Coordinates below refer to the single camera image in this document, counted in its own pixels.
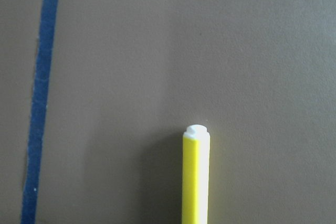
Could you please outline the yellow highlighter pen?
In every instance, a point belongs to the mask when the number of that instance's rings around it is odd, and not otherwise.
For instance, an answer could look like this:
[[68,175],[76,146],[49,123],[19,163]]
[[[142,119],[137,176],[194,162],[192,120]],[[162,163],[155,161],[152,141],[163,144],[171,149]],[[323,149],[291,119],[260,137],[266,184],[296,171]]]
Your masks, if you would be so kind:
[[210,134],[203,125],[190,125],[182,142],[182,223],[207,223]]

